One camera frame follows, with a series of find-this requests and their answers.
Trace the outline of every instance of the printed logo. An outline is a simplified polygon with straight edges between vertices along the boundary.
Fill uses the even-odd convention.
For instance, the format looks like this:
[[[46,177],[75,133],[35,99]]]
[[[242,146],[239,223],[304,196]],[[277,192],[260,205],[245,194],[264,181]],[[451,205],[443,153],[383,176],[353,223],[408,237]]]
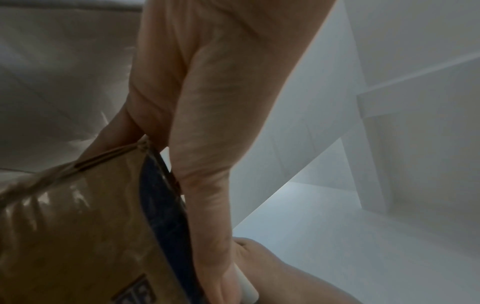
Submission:
[[[156,301],[157,297],[144,274],[111,298],[112,304],[154,304]]]

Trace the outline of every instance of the white wall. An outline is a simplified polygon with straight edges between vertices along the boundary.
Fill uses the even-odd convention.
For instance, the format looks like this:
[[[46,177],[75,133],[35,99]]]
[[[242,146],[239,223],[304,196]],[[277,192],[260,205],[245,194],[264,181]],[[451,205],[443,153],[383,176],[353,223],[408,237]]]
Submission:
[[[360,120],[356,94],[364,89],[340,0],[287,80],[255,144],[233,169],[234,226]]]
[[[479,224],[415,208],[385,217],[362,210],[355,192],[287,183],[234,235],[365,304],[479,303]]]
[[[480,51],[478,0],[345,0],[369,86]]]
[[[355,191],[355,183],[342,140],[337,139],[290,181]]]

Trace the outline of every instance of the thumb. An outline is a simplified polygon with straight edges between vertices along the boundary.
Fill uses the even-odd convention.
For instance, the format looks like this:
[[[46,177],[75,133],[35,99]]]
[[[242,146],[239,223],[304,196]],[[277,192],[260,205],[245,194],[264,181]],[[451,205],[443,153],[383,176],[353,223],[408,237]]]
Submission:
[[[179,181],[185,195],[197,277],[211,304],[238,304],[241,291],[233,264],[229,173]]]

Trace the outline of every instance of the cardboard box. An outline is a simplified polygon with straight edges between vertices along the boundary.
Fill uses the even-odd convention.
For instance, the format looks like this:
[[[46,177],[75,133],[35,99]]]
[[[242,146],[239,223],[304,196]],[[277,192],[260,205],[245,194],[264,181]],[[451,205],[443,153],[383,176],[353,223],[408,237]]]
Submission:
[[[204,303],[187,220],[148,142],[0,194],[0,303]]]

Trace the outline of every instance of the hand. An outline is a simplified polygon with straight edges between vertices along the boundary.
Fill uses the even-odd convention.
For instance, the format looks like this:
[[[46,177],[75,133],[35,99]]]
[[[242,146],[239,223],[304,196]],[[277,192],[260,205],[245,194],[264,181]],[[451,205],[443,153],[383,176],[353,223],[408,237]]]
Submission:
[[[147,134],[169,146],[211,304],[238,303],[230,169],[258,135],[334,0],[147,0],[129,95],[82,158]]]
[[[285,264],[251,239],[234,241],[235,263],[260,294],[258,304],[361,304],[329,283]]]

